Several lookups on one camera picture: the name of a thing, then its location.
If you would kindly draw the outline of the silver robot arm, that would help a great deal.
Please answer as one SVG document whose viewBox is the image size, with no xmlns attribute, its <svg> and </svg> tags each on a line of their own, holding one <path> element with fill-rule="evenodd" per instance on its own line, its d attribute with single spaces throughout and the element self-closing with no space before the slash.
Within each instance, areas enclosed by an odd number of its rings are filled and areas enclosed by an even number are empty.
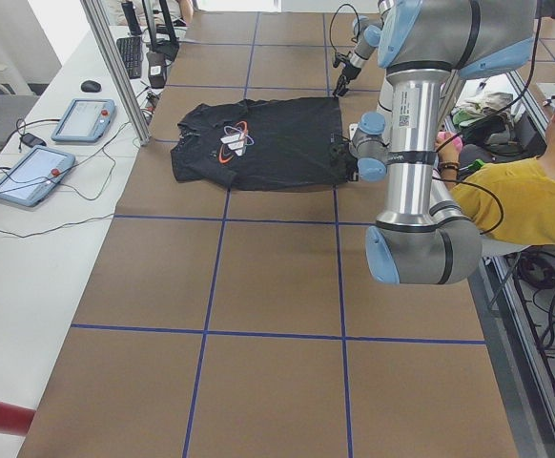
<svg viewBox="0 0 555 458">
<path fill-rule="evenodd" d="M 373 55 L 380 44 L 382 29 L 387 19 L 387 13 L 393 8 L 395 1 L 379 1 L 379 19 L 369 19 L 367 16 L 358 15 L 352 5 L 355 19 L 352 23 L 354 48 L 348 53 L 342 53 L 333 45 L 330 35 L 329 41 L 334 49 L 333 67 L 341 67 L 336 87 L 332 92 L 333 97 L 344 96 L 349 91 L 349 83 L 358 78 L 361 70 Z"/>
<path fill-rule="evenodd" d="M 364 114 L 350 150 L 360 177 L 385 180 L 383 210 L 367 229 L 376 281 L 449 284 L 467 278 L 482 255 L 479 229 L 440 179 L 435 138 L 450 105 L 449 79 L 514 71 L 531 57 L 533 1 L 381 1 L 380 18 L 359 21 L 357 45 L 340 83 L 376 57 L 382 102 Z"/>
</svg>

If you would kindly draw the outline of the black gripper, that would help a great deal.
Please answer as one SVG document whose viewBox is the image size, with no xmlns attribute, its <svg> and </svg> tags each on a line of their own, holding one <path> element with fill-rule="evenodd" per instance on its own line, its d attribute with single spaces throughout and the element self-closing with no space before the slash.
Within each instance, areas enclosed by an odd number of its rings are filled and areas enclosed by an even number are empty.
<svg viewBox="0 0 555 458">
<path fill-rule="evenodd" d="M 347 143 L 333 143 L 330 146 L 330 164 L 343 180 L 358 180 L 358 159 L 350 154 Z"/>
<path fill-rule="evenodd" d="M 340 68 L 338 81 L 332 95 L 333 97 L 345 96 L 349 92 L 349 83 L 360 74 L 363 59 L 356 52 L 334 52 L 332 66 L 334 69 Z"/>
</svg>

